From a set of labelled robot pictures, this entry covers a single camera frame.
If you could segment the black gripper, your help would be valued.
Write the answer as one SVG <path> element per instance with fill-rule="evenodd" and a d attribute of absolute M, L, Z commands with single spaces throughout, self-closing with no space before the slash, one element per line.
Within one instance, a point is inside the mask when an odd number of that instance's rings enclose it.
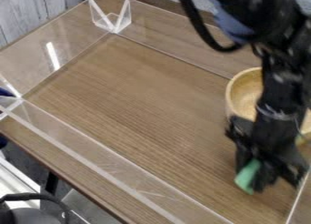
<path fill-rule="evenodd" d="M 240 116 L 228 118 L 225 135 L 236 144 L 236 173 L 253 177 L 254 192 L 261 193 L 278 178 L 296 188 L 304 178 L 309 164 L 297 149 L 296 138 L 305 113 L 306 108 L 300 108 L 286 117 L 257 112 L 253 121 Z"/>

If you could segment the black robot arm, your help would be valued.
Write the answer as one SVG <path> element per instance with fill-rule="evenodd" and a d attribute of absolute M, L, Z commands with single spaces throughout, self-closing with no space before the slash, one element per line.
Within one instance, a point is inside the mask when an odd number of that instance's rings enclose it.
<path fill-rule="evenodd" d="M 209 0 L 230 46 L 252 47 L 261 59 L 262 92 L 254 119 L 229 117 L 225 135 L 236 144 L 236 184 L 260 192 L 284 179 L 297 186 L 309 164 L 294 141 L 311 108 L 311 0 Z"/>

